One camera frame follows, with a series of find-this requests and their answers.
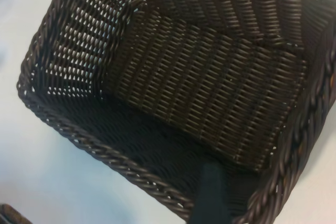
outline woven basket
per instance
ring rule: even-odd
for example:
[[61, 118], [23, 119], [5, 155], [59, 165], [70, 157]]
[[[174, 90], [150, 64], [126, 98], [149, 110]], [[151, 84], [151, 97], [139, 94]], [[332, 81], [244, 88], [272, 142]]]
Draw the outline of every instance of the woven basket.
[[336, 98], [336, 0], [52, 0], [20, 98], [188, 220], [202, 164], [273, 223]]
[[18, 211], [7, 204], [0, 204], [0, 224], [32, 224]]

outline dark object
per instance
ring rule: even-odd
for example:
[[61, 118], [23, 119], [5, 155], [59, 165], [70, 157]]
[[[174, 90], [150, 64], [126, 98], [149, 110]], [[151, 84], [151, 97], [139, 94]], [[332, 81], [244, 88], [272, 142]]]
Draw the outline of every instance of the dark object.
[[225, 172], [215, 164], [203, 167], [200, 187], [188, 224], [230, 224]]
[[7, 204], [0, 205], [0, 224], [32, 224], [18, 211]]
[[227, 176], [234, 223], [273, 223], [335, 101], [335, 8], [335, 0], [52, 0], [19, 96], [181, 218], [201, 165], [214, 162]]

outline rattan weave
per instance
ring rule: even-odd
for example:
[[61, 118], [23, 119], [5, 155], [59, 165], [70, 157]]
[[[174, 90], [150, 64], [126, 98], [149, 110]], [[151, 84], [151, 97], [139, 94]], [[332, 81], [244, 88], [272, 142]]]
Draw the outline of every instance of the rattan weave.
[[336, 0], [52, 0], [17, 84], [42, 121], [188, 220], [201, 166], [273, 223], [334, 103]]

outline white surface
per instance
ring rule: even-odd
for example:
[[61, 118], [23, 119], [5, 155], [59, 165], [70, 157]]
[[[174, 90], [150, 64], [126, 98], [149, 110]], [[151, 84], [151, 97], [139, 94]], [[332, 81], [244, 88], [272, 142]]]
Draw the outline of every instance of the white surface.
[[[34, 224], [184, 223], [43, 124], [17, 97], [20, 63], [50, 1], [0, 0], [0, 202]], [[335, 122], [336, 106], [276, 224], [336, 223]]]

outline black object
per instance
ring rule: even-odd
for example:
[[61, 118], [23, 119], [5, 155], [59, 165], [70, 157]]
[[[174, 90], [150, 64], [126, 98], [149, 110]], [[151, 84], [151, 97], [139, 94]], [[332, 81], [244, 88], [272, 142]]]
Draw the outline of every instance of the black object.
[[226, 183], [225, 172], [219, 165], [204, 165], [200, 189], [188, 224], [231, 223]]

